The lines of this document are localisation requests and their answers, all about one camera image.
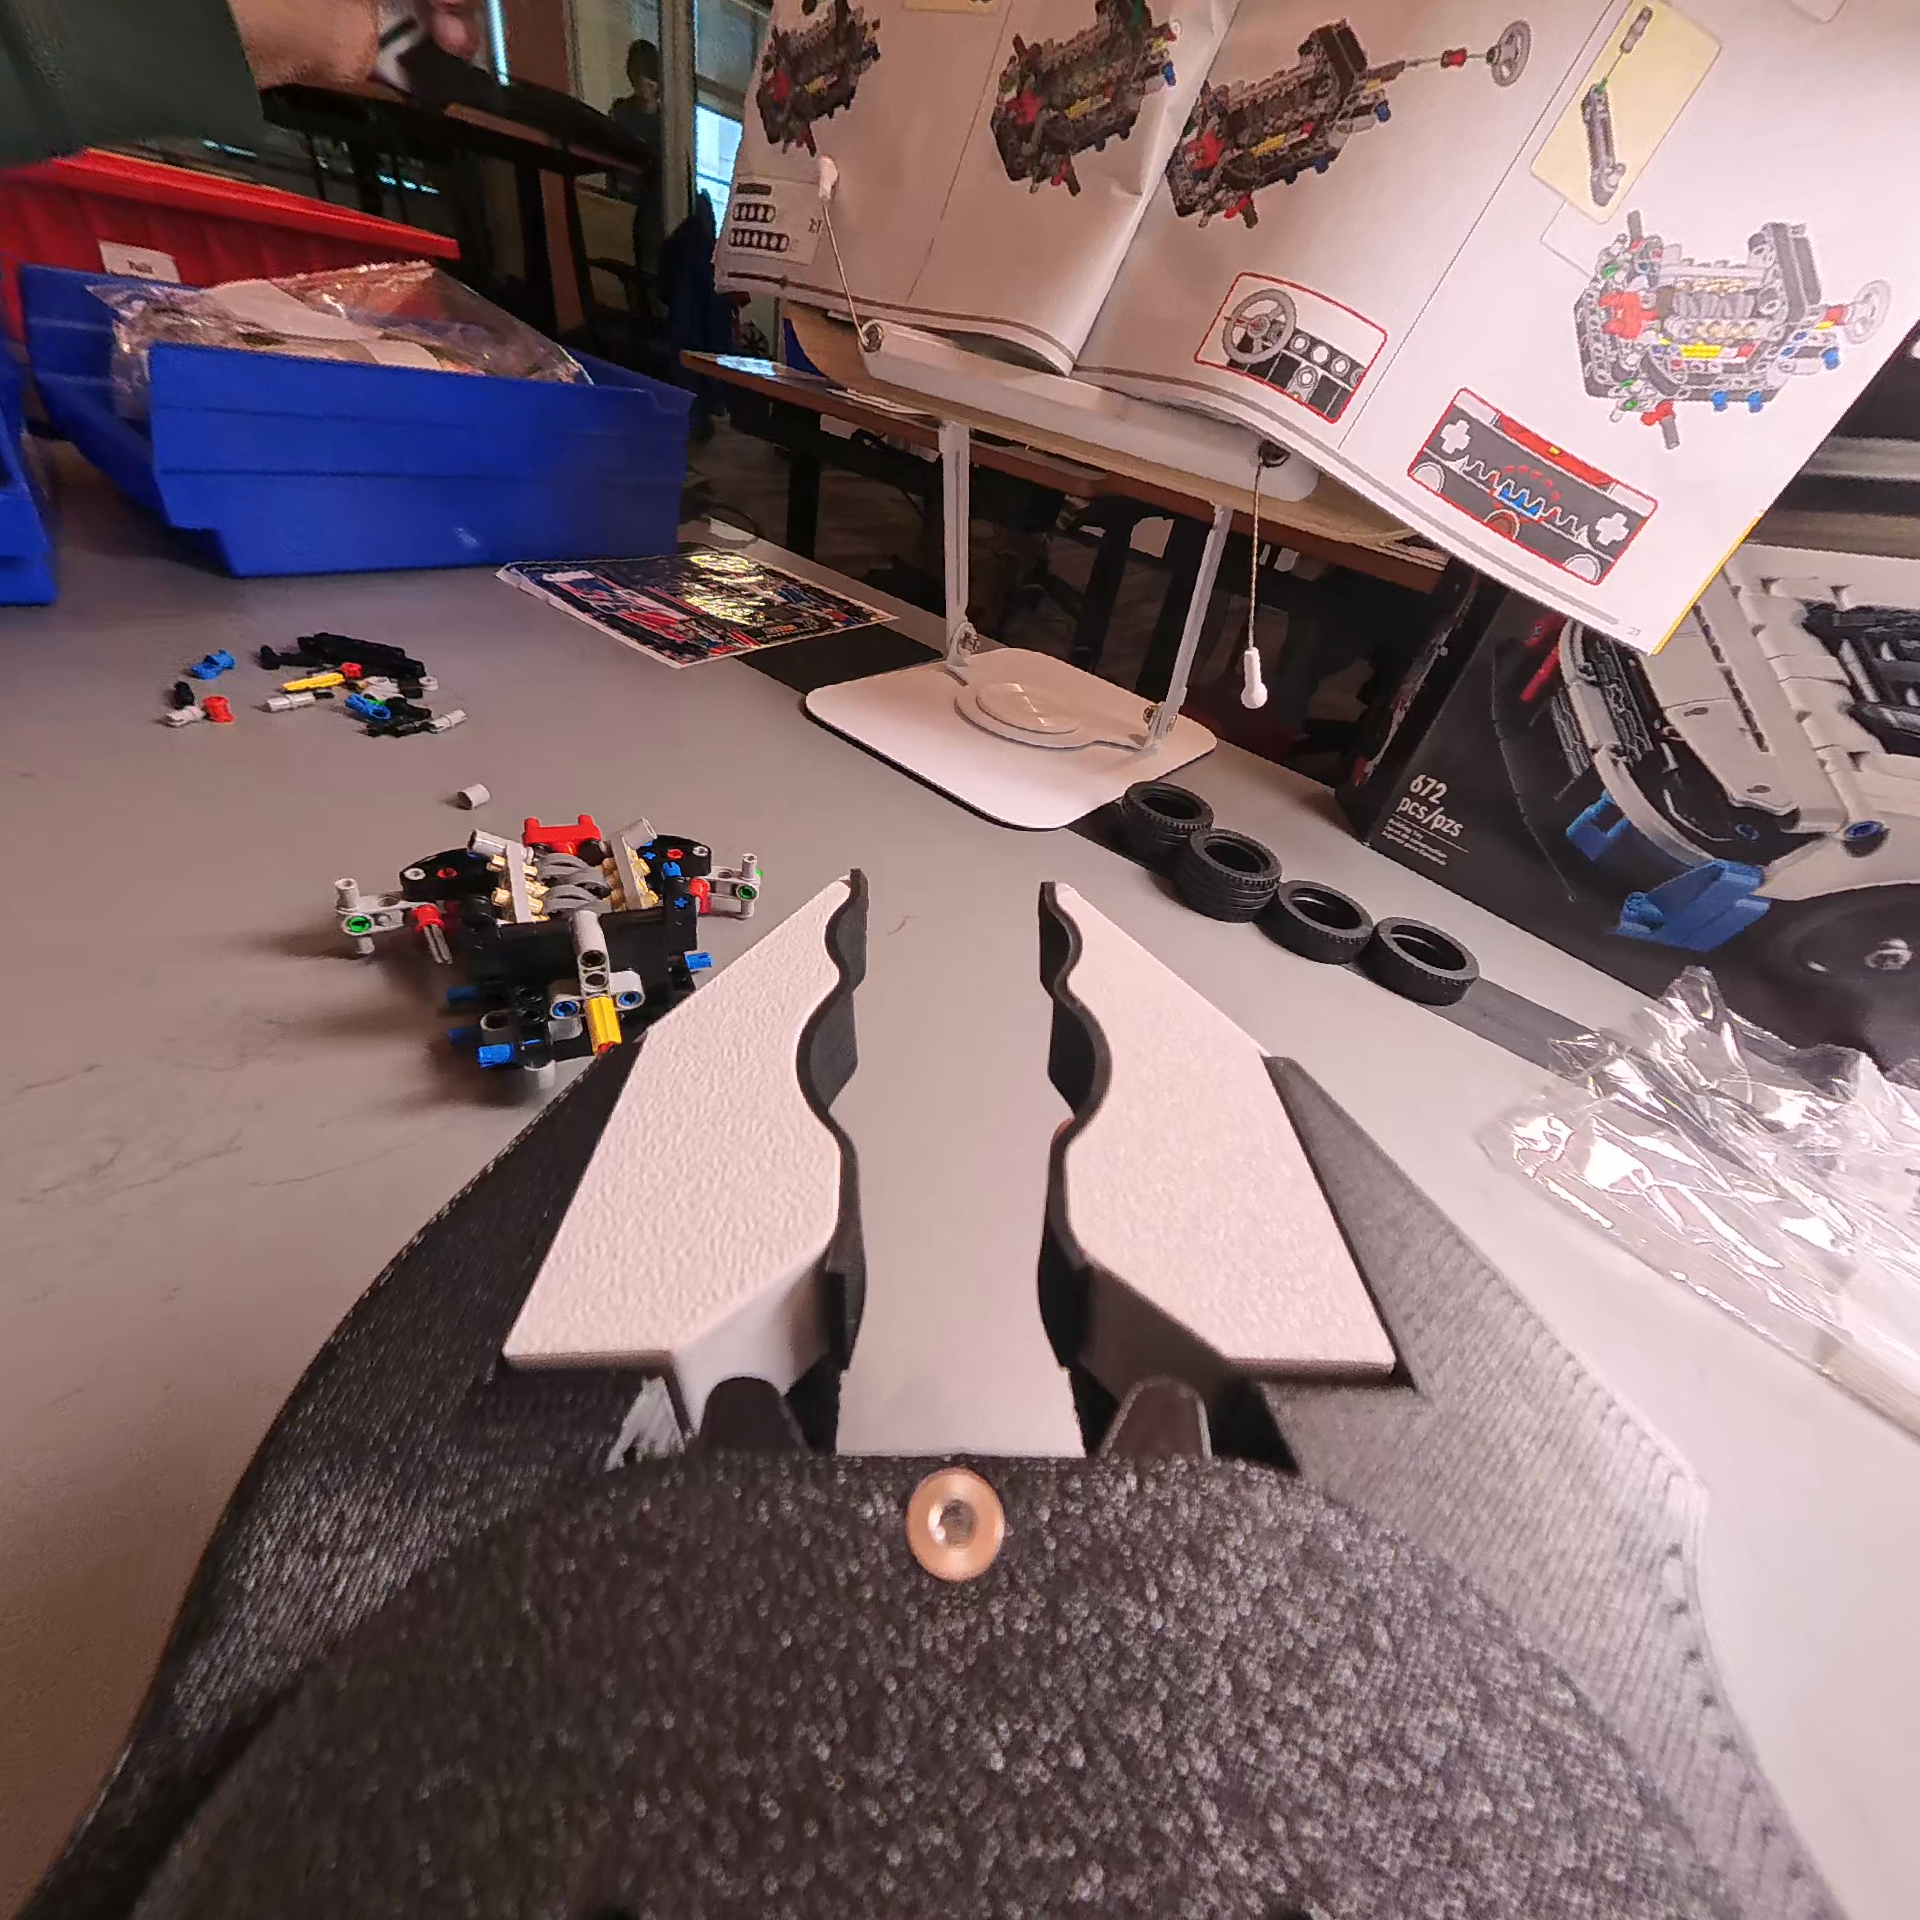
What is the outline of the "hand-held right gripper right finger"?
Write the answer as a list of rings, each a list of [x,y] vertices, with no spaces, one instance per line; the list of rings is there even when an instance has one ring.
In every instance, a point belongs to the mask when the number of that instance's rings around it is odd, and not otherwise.
[[[1384,1388],[1399,1356],[1261,1045],[1067,883],[1040,895],[1050,1143],[1040,1303],[1085,1442],[1141,1384],[1214,1433],[1261,1388]]]

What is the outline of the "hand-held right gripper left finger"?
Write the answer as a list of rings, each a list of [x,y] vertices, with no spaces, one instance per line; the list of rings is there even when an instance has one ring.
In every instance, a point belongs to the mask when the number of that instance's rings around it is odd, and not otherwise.
[[[858,1062],[871,890],[821,886],[658,1020],[505,1334],[519,1373],[640,1373],[695,1429],[762,1379],[836,1442],[866,1303],[856,1151],[834,1101]]]

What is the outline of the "lego instruction booklet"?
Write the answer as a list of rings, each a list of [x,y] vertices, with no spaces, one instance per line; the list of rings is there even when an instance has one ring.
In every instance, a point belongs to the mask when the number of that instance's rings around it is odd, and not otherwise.
[[[715,262],[1654,653],[1915,329],[1902,2],[776,5]]]

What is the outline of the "partly built lego assembly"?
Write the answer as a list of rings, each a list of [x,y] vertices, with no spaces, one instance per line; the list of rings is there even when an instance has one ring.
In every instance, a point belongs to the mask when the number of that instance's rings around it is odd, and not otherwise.
[[[755,855],[723,867],[646,819],[528,817],[417,860],[391,892],[335,880],[334,916],[360,959],[382,938],[419,944],[462,1020],[445,1041],[476,1070],[535,1076],[636,1045],[714,967],[703,920],[748,920],[762,890]]]

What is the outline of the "lego sticker sheet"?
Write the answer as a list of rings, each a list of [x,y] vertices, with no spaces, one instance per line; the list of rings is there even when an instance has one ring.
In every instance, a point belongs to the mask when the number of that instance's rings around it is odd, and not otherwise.
[[[715,548],[644,560],[515,564],[495,577],[673,669],[894,626],[894,614],[864,601]]]

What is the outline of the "black lego set box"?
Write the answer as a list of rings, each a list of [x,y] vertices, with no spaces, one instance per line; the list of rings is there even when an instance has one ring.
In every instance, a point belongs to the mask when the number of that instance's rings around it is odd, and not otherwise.
[[[1617,981],[1917,1054],[1917,341],[1655,655],[1452,564],[1354,834]]]

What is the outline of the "pile of small lego pieces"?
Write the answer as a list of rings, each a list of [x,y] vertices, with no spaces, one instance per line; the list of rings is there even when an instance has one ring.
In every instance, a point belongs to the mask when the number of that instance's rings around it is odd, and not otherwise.
[[[396,644],[310,633],[284,647],[262,644],[255,659],[275,680],[257,703],[267,717],[328,712],[368,739],[445,739],[468,721],[466,708],[436,702],[436,677]],[[239,707],[224,684],[235,671],[238,655],[228,647],[194,659],[170,684],[157,724],[170,732],[235,727]]]

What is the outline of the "clear bags of lego parts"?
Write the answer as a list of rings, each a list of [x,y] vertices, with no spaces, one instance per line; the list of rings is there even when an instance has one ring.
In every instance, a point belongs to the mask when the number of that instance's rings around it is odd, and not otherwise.
[[[426,260],[228,280],[201,292],[96,280],[88,296],[112,317],[114,379],[129,394],[148,381],[160,345],[545,385],[591,382],[567,349]]]

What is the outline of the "white book stand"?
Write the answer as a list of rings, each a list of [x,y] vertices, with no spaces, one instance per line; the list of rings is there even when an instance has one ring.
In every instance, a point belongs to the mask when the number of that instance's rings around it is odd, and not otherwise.
[[[915,775],[999,827],[1064,829],[1116,800],[1133,781],[1168,775],[1214,749],[1182,719],[1214,577],[1233,517],[1261,519],[1264,484],[1278,498],[1307,497],[1321,469],[1291,447],[1246,427],[1133,400],[1077,379],[1008,365],[915,329],[862,317],[843,278],[862,369],[900,375],[938,427],[942,507],[946,642],[936,663],[805,700],[813,719],[853,745]],[[1091,669],[983,640],[969,617],[972,429],[983,405],[1022,447],[1067,434],[1108,471],[1172,465],[1210,510],[1196,584],[1162,697],[1138,697]]]

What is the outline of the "empty clear plastic bag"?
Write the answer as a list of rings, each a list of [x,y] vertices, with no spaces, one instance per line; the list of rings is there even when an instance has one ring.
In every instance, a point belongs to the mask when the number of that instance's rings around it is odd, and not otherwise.
[[[1891,1423],[1917,1429],[1917,1073],[1786,1045],[1689,967],[1485,1155]]]

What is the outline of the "wooden background table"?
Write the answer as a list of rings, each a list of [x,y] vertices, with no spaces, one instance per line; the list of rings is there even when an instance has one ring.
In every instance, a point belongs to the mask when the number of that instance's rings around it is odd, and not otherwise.
[[[687,357],[723,426],[695,447],[703,507],[910,608],[940,611],[938,429],[880,395],[760,358]],[[1411,659],[1436,548],[1323,481],[1278,502],[1261,552],[1240,510],[1201,627],[1189,712],[1332,786]],[[1142,695],[1169,669],[1207,540],[1161,469],[1112,471],[972,432],[972,621]]]

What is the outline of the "large blue storage bin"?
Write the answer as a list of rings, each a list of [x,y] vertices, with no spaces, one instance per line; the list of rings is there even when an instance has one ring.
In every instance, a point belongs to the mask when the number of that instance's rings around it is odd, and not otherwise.
[[[112,278],[25,265],[36,397],[120,497],[238,577],[636,560],[682,529],[692,395],[584,354],[587,382],[164,343],[117,412]]]

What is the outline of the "red storage bin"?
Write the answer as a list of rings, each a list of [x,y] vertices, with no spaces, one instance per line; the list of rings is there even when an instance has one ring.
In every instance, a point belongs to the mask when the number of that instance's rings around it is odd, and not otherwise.
[[[15,341],[25,337],[27,265],[209,287],[410,260],[450,266],[462,250],[452,238],[150,158],[80,153],[2,173],[2,313]]]

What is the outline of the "black metal table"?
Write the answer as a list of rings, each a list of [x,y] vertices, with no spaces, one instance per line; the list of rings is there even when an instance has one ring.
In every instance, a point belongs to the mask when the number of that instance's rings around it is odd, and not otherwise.
[[[419,104],[386,84],[284,84],[262,96],[271,126],[345,150],[357,204],[424,173],[450,207],[460,278],[541,333],[623,365],[644,360],[651,295],[630,255],[595,252],[593,183],[644,186],[644,153],[611,122],[539,84],[473,89],[476,102]]]

